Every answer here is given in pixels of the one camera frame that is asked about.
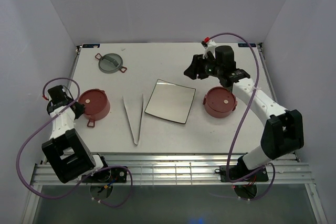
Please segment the dark red lid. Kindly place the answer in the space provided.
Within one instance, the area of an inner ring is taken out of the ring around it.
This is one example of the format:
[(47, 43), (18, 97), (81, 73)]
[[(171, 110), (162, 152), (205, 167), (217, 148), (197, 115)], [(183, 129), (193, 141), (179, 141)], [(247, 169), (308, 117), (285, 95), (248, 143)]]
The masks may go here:
[(95, 115), (105, 109), (107, 97), (102, 90), (90, 89), (80, 96), (78, 102), (85, 105), (85, 115)]
[(211, 112), (231, 113), (236, 109), (236, 97), (223, 87), (211, 88), (204, 97), (204, 107)]

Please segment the pink bowl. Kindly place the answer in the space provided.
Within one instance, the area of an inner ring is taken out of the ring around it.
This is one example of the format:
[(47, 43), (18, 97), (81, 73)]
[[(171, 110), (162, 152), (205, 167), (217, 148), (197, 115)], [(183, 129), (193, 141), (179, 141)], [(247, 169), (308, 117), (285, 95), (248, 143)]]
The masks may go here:
[(110, 112), (110, 102), (106, 93), (100, 89), (90, 89), (82, 93), (79, 103), (84, 105), (84, 117), (87, 127), (94, 128), (98, 120), (105, 118)]
[(203, 100), (205, 111), (212, 117), (222, 119), (236, 110), (237, 100), (235, 96), (211, 96), (206, 95)]

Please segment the white square plate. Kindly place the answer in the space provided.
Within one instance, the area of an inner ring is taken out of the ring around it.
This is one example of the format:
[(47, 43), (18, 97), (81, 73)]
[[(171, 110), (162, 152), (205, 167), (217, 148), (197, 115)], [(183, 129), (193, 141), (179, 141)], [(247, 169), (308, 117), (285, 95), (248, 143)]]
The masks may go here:
[(158, 79), (144, 112), (170, 122), (186, 124), (196, 89)]

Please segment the metal tongs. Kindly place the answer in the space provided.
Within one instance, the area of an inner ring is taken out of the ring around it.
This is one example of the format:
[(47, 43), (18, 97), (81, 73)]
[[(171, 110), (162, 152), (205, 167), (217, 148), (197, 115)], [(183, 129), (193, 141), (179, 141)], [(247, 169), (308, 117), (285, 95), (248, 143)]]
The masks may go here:
[(123, 97), (122, 101), (133, 144), (138, 146), (144, 113), (144, 95), (137, 94), (134, 97)]

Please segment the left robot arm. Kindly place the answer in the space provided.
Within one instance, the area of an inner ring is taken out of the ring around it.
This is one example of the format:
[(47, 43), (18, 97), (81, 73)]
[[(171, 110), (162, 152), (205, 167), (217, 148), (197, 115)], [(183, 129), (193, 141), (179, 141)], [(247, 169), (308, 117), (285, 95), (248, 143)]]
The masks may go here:
[(99, 154), (92, 154), (75, 129), (75, 120), (84, 114), (85, 106), (75, 102), (62, 85), (48, 90), (47, 112), (52, 121), (52, 132), (41, 146), (58, 179), (67, 183), (80, 176), (93, 173), (105, 182), (111, 177), (111, 168)]

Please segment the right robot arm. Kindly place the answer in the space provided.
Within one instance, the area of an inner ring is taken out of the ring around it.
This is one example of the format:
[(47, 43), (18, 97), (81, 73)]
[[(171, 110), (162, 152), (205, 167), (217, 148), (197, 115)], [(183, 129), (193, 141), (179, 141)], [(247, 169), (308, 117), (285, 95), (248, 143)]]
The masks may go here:
[(184, 75), (192, 80), (209, 76), (219, 79), (223, 88), (230, 88), (252, 110), (264, 126), (260, 144), (241, 156), (226, 171), (231, 180), (250, 180), (256, 170), (283, 155), (303, 148), (303, 120), (298, 110), (288, 110), (258, 89), (257, 81), (236, 66), (230, 46), (216, 46), (203, 55), (194, 55)]

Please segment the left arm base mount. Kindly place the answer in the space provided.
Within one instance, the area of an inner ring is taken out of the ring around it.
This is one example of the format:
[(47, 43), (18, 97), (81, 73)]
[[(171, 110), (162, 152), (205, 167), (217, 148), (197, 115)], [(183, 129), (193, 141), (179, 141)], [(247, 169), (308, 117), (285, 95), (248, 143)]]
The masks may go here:
[(83, 180), (84, 183), (126, 183), (127, 174), (128, 171), (126, 166), (114, 166), (102, 172), (98, 172), (97, 169), (94, 169), (88, 174), (82, 174), (78, 177), (78, 179), (83, 179), (85, 176), (88, 175), (88, 177)]

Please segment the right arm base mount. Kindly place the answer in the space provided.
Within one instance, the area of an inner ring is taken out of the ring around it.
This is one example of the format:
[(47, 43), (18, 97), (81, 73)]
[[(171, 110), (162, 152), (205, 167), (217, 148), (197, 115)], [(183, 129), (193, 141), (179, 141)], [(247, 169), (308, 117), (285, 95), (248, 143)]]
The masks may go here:
[(226, 176), (226, 165), (222, 165), (214, 170), (214, 173), (220, 176), (221, 182), (232, 182), (234, 180), (240, 182), (267, 182), (269, 177), (266, 168), (256, 168), (248, 170), (242, 162), (230, 166), (228, 176)]

